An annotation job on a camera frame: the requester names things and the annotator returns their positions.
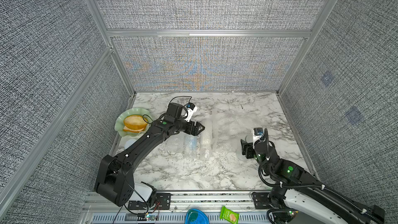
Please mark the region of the clear glass vase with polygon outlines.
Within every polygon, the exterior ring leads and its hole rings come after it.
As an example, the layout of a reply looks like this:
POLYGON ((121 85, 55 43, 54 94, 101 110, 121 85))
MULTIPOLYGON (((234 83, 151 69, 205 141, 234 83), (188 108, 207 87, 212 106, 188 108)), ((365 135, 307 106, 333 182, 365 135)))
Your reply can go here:
POLYGON ((236 156, 241 161, 246 161, 255 157, 251 134, 240 140, 240 146, 238 146, 236 150, 236 156))

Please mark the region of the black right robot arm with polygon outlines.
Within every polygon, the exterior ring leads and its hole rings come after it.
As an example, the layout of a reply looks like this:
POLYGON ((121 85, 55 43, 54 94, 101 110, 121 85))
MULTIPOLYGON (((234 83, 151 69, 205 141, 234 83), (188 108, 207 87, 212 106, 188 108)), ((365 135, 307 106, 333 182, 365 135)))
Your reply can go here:
POLYGON ((257 209, 267 209, 271 224, 288 224, 304 213, 324 224, 383 224, 385 211, 343 196, 292 161, 282 159, 273 142, 240 141, 241 153, 259 164, 261 181, 271 188, 267 196, 253 193, 257 209))

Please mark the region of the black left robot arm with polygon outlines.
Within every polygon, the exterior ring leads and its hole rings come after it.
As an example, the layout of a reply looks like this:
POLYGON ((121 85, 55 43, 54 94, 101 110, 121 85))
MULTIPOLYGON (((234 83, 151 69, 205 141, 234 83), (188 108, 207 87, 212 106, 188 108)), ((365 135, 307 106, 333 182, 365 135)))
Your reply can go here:
POLYGON ((95 192, 117 206, 125 205, 135 192, 135 170, 157 146, 180 132, 198 136, 204 130, 205 126, 200 122, 155 120, 148 131, 129 148, 115 156, 106 155, 101 160, 94 185, 95 192))

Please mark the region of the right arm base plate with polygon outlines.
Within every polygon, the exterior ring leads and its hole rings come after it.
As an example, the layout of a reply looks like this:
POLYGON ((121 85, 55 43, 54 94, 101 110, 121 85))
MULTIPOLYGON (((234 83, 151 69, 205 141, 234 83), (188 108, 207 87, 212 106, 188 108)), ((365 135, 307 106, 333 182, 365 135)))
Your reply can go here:
POLYGON ((255 209, 280 208, 279 199, 271 191, 267 192, 255 191, 251 194, 251 198, 254 202, 255 209))

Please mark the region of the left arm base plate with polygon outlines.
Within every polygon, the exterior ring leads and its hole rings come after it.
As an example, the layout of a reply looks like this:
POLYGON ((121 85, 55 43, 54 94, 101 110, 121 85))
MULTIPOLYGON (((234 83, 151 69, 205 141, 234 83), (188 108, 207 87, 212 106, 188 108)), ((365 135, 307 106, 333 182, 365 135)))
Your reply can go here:
POLYGON ((152 194, 146 203, 142 201, 129 201, 127 209, 131 211, 144 211, 147 209, 152 212, 156 210, 169 210, 171 205, 171 194, 170 193, 155 193, 152 194))

